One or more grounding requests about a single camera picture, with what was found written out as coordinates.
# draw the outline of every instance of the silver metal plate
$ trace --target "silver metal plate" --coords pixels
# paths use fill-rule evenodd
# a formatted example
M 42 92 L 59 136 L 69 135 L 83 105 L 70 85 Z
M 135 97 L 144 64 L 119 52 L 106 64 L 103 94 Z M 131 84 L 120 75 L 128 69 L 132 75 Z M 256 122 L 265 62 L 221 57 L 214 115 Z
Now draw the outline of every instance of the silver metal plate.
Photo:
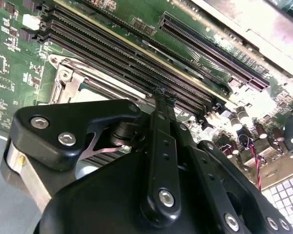
M 191 0 L 293 75 L 293 20 L 266 0 Z

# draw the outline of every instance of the red wire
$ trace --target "red wire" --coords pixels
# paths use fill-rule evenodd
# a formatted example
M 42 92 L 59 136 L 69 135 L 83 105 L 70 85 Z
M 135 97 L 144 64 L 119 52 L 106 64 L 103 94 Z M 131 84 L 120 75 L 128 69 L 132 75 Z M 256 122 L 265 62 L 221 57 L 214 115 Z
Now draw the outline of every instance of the red wire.
M 256 170 L 257 170 L 257 187 L 258 187 L 258 190 L 261 192 L 262 191 L 262 187 L 261 187 L 262 177 L 260 175 L 260 168 L 259 168 L 260 160 L 259 160 L 259 157 L 258 157 L 258 155 L 256 154 L 256 152 L 254 150 L 253 145 L 251 145 L 251 153 L 255 158 L 255 164 L 256 164 Z

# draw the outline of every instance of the mounting hole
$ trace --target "mounting hole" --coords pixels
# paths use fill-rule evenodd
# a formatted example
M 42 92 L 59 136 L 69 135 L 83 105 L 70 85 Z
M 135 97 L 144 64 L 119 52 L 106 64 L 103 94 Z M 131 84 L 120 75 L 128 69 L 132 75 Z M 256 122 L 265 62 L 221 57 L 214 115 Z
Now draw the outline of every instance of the mounting hole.
M 145 138 L 146 136 L 144 134 L 139 134 L 136 136 L 136 141 L 141 142 L 141 141 L 144 141 Z
M 275 229 L 276 231 L 278 230 L 278 225 L 275 223 L 275 221 L 272 218 L 267 217 L 267 221 L 273 229 Z
M 166 140 L 163 140 L 164 145 L 169 146 L 169 142 Z
M 52 57 L 52 58 L 51 58 L 51 62 L 52 62 L 52 63 L 58 63 L 58 59 L 55 58 L 55 57 Z
M 137 111 L 138 111 L 138 107 L 137 107 L 136 105 L 131 104 L 131 105 L 129 105 L 128 107 L 129 107 L 129 109 L 130 109 L 131 111 L 133 111 L 133 112 L 137 112 Z
M 290 227 L 288 226 L 288 224 L 287 224 L 283 219 L 279 219 L 279 221 L 280 221 L 280 223 L 281 223 L 281 226 L 282 226 L 285 230 L 287 230 L 287 231 L 290 230 Z
M 212 181 L 215 181 L 215 177 L 214 177 L 212 174 L 209 174 L 209 178 L 210 178 Z
M 169 155 L 168 155 L 168 154 L 163 154 L 163 157 L 164 157 L 164 159 L 165 159 L 166 161 L 169 160 Z

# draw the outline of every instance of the dimm slot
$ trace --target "dimm slot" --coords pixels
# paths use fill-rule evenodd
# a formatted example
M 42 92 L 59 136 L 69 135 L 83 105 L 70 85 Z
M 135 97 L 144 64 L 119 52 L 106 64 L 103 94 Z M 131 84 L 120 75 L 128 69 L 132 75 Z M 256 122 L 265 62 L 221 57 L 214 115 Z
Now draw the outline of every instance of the dimm slot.
M 216 78 L 215 76 L 213 76 L 212 74 L 206 73 L 201 68 L 199 68 L 197 65 L 193 64 L 190 60 L 188 60 L 185 57 L 181 56 L 180 54 L 174 52 L 173 50 L 167 48 L 163 44 L 155 41 L 153 38 L 141 33 L 136 28 L 132 27 L 132 25 L 124 22 L 123 20 L 117 18 L 116 16 L 105 11 L 104 9 L 95 6 L 91 0 L 77 0 L 77 2 L 79 2 L 80 4 L 83 4 L 86 8 L 91 9 L 93 12 L 95 12 L 94 14 L 99 14 L 99 15 L 105 17 L 106 19 L 108 19 L 109 21 L 113 22 L 117 26 L 126 29 L 129 33 L 136 36 L 140 41 L 143 41 L 143 40 L 147 41 L 152 46 L 163 51 L 165 54 L 178 60 L 179 62 L 181 62 L 182 64 L 184 64 L 188 68 L 188 70 L 185 70 L 183 66 L 180 67 L 184 73 L 189 73 L 192 76 L 194 75 L 196 77 L 197 77 L 197 73 L 199 73 L 203 77 L 206 77 L 206 78 L 210 79 L 211 81 L 213 81 L 215 83 L 215 85 L 221 84 L 222 86 L 224 86 L 224 83 L 220 82 L 219 79 Z
M 82 35 L 82 32 L 76 32 L 75 30 L 70 30 L 70 28 L 66 27 L 64 23 L 59 23 L 55 20 L 51 20 L 49 25 L 49 29 L 54 30 L 55 32 L 59 33 L 60 35 L 66 37 L 68 40 L 71 40 L 78 45 L 84 47 L 87 51 L 91 51 L 98 56 L 108 58 L 109 61 L 113 62 L 114 64 L 123 67 L 125 69 L 131 70 L 133 73 L 140 72 L 140 77 L 144 79 L 150 80 L 157 80 L 157 82 L 162 82 L 165 85 L 167 90 L 170 90 L 172 93 L 175 92 L 177 95 L 187 95 L 187 99 L 192 101 L 197 106 L 202 106 L 202 102 L 198 101 L 198 98 L 194 98 L 190 92 L 187 90 L 181 90 L 176 87 L 171 87 L 171 83 L 166 80 L 165 78 L 159 78 L 156 73 L 152 73 L 147 68 L 144 68 L 140 64 L 131 58 L 125 57 L 121 55 L 117 51 L 108 51 L 106 47 L 96 43 L 90 38 L 87 38 L 85 35 Z
M 89 36 L 92 36 L 95 40 L 101 41 L 108 47 L 116 49 L 118 52 L 121 52 L 122 54 L 128 57 L 136 59 L 142 65 L 147 66 L 149 69 L 153 69 L 158 75 L 161 75 L 163 78 L 170 79 L 170 82 L 173 82 L 185 88 L 192 94 L 208 101 L 211 100 L 209 93 L 207 93 L 205 90 L 198 87 L 197 85 L 191 83 L 187 78 L 177 74 L 171 69 L 168 69 L 167 67 L 163 66 L 154 59 L 151 59 L 139 53 L 138 51 L 135 51 L 134 49 L 130 48 L 128 45 L 125 45 L 118 39 L 111 37 L 111 35 L 107 34 L 104 30 L 97 28 L 95 25 L 76 16 L 75 14 L 67 15 L 64 12 L 60 12 L 60 10 L 62 11 L 65 9 L 63 9 L 62 7 L 56 7 L 56 10 L 52 11 L 52 15 L 63 20 L 70 26 L 74 27 L 75 30 L 80 29 L 80 31 L 85 32 Z
M 110 69 L 111 66 L 110 66 L 109 61 L 104 61 L 103 58 L 98 58 L 96 56 L 93 56 L 90 53 L 85 52 L 85 51 L 81 52 L 81 48 L 79 45 L 75 44 L 74 42 L 66 41 L 65 37 L 62 37 L 61 35 L 56 35 L 56 33 L 45 33 L 44 35 L 38 35 L 38 41 L 40 43 L 45 43 L 47 41 L 50 41 L 54 44 L 57 44 L 57 45 L 63 47 L 64 49 L 70 51 L 71 53 L 76 54 L 77 56 L 81 57 L 86 63 L 92 65 L 96 69 L 98 69 L 102 72 L 108 71 L 107 74 L 111 74 L 115 78 L 121 77 L 121 79 L 119 79 L 120 81 L 123 81 L 122 78 L 126 77 L 128 80 L 132 81 L 133 85 L 138 86 L 138 87 L 146 90 L 149 93 L 151 93 L 155 87 L 159 87 L 159 88 L 165 88 L 167 90 L 167 92 L 171 95 L 176 95 L 176 93 L 174 91 L 172 91 L 170 88 L 163 87 L 158 82 L 154 82 L 153 80 L 150 80 L 151 77 L 145 78 L 145 80 L 147 80 L 148 83 L 151 84 L 151 85 L 147 85 L 145 83 L 145 81 L 141 80 L 141 78 L 136 76 L 136 74 L 134 74 L 134 73 L 129 74 L 129 72 L 130 72 L 129 70 L 127 70 L 127 71 L 122 70 L 122 69 L 117 68 L 115 66 L 113 67 L 113 69 Z M 189 112 L 189 113 L 195 114 L 202 109 L 201 105 L 200 106 L 195 105 L 195 103 L 193 103 L 193 101 L 189 100 L 184 95 L 183 96 L 177 95 L 176 99 L 177 99 L 176 106 Z

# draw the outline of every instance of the surface mount chip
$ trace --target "surface mount chip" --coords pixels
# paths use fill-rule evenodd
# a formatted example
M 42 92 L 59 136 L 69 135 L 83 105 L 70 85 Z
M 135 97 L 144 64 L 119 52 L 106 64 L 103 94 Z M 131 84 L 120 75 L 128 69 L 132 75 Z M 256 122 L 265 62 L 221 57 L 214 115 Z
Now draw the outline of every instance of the surface mount chip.
M 5 10 L 6 10 L 9 14 L 13 15 L 14 12 L 15 12 L 15 5 L 12 4 L 12 3 L 10 3 L 10 2 L 7 2 L 7 3 L 5 4 Z

